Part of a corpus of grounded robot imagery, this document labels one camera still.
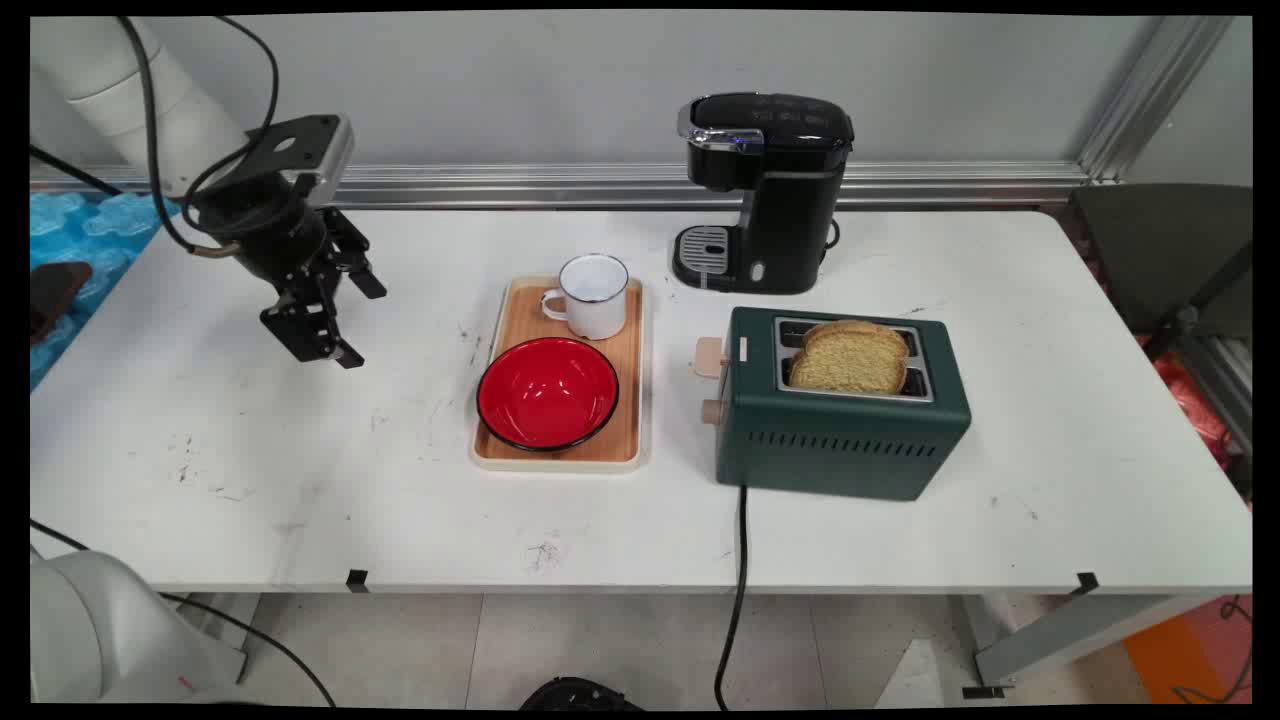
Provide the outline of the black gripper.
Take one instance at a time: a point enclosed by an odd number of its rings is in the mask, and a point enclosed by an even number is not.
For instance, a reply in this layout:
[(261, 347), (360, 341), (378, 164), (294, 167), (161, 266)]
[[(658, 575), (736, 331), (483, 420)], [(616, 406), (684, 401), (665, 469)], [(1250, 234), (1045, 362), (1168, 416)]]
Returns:
[(297, 361), (333, 360), (355, 369), (365, 359), (337, 323), (340, 278), (293, 274), (320, 252), (328, 237), (326, 261), (346, 273), (366, 299), (385, 297), (387, 287), (372, 272), (369, 238), (337, 208), (323, 208), (319, 215), (307, 204), (316, 184), (310, 173), (294, 182), (280, 173), (220, 182), (195, 195), (197, 223), (220, 245), (238, 245), (236, 259), (250, 274), (283, 284), (278, 301), (260, 313), (260, 322)]

